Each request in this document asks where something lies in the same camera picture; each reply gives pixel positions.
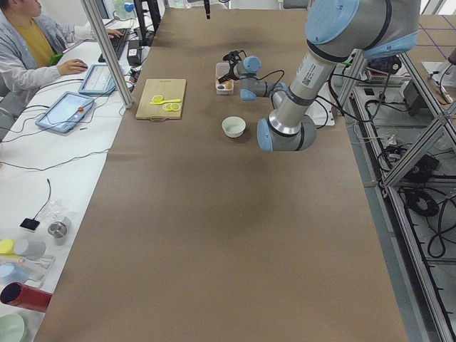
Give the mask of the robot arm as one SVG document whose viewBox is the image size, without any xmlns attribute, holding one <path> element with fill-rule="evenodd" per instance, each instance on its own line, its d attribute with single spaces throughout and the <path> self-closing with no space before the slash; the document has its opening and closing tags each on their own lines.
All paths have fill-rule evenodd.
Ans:
<svg viewBox="0 0 456 342">
<path fill-rule="evenodd" d="M 307 52 L 290 85 L 258 80 L 259 58 L 240 58 L 237 51 L 224 56 L 230 69 L 218 81 L 239 81 L 242 100 L 264 96 L 275 105 L 257 124 L 262 150 L 304 150 L 316 139 L 306 111 L 336 65 L 355 49 L 367 59 L 409 51 L 418 39 L 419 15 L 419 1 L 315 1 L 305 27 Z"/>
</svg>

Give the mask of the person left hand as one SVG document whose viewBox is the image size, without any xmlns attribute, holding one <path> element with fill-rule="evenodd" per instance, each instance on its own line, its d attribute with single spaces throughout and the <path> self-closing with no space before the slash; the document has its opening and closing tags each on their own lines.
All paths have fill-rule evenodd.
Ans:
<svg viewBox="0 0 456 342">
<path fill-rule="evenodd" d="M 109 28 L 107 28 L 106 29 L 106 33 L 107 33 L 109 39 L 120 38 L 120 37 L 124 36 L 124 33 L 122 31 L 117 30 L 117 29 L 109 29 Z"/>
</svg>

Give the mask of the person right hand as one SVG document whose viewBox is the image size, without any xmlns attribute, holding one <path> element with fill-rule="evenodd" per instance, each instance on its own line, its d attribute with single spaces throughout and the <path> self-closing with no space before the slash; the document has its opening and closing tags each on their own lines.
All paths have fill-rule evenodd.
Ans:
<svg viewBox="0 0 456 342">
<path fill-rule="evenodd" d="M 82 72 L 86 71 L 85 69 L 78 67 L 79 65 L 84 65 L 84 64 L 86 64 L 86 63 L 84 63 L 80 59 L 72 59 L 72 60 L 66 61 L 65 63 L 57 66 L 57 69 L 62 76 L 78 74 L 78 73 L 82 73 Z"/>
</svg>

